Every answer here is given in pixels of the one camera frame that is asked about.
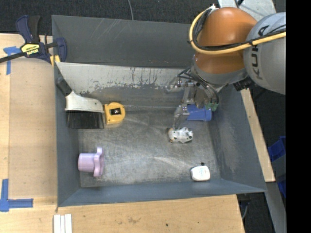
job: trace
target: bin floor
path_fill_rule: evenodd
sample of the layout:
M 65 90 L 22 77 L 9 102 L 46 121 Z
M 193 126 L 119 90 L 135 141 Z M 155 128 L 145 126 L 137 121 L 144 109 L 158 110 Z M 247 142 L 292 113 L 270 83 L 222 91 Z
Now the bin floor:
M 211 179 L 220 171 L 210 137 L 208 122 L 185 121 L 193 130 L 190 143 L 169 142 L 167 129 L 172 126 L 174 110 L 126 112 L 118 125 L 102 130 L 79 130 L 79 152 L 104 151 L 104 173 L 94 178 L 81 172 L 81 187 L 136 183 L 189 181 L 190 169 L 205 163 Z

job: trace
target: brush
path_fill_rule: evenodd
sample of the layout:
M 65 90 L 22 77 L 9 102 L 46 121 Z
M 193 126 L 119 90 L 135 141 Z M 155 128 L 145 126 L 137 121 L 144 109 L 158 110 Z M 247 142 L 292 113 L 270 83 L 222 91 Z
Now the brush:
M 66 98 L 67 126 L 72 129 L 103 129 L 104 109 L 97 99 L 82 97 L 71 89 L 63 77 L 56 80 L 56 86 Z

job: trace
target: purple plastic cup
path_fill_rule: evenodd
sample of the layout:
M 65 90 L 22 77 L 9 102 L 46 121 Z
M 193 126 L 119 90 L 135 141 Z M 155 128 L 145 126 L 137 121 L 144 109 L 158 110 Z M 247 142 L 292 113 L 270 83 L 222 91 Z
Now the purple plastic cup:
M 104 171 L 103 148 L 97 147 L 96 153 L 80 153 L 78 169 L 80 172 L 93 172 L 94 177 L 100 177 Z

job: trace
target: black bristles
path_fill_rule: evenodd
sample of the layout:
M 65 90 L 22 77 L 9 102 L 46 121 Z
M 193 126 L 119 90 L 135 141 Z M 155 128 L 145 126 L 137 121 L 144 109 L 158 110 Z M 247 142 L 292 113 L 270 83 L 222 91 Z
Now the black bristles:
M 67 111 L 67 126 L 71 129 L 103 129 L 101 112 Z

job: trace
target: yellow clamp label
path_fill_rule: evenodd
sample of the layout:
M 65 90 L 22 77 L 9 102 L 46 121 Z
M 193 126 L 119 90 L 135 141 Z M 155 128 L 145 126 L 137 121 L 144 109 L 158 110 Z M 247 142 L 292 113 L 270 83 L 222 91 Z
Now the yellow clamp label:
M 27 53 L 27 55 L 32 55 L 34 53 L 38 53 L 40 49 L 39 44 L 26 44 L 20 48 L 23 53 Z

